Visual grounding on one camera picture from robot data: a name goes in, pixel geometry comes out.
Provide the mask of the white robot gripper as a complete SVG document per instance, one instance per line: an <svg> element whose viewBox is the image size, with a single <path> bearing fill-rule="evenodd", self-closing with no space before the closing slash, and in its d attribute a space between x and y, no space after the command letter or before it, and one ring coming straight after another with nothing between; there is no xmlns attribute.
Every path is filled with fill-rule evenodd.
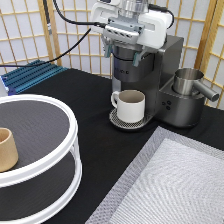
<svg viewBox="0 0 224 224"><path fill-rule="evenodd" d="M93 31L101 35L105 58L110 57L116 42L159 49L172 26L172 12L151 0L97 0L90 19L97 22ZM134 66L139 65L142 56L142 52L134 54Z"/></svg>

